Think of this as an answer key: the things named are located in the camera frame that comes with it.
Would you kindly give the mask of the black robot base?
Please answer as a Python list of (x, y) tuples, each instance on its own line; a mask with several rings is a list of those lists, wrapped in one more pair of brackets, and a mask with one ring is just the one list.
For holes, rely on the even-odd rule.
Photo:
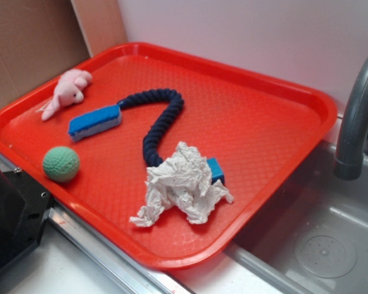
[(39, 246), (51, 205), (27, 172), (0, 170), (0, 275)]

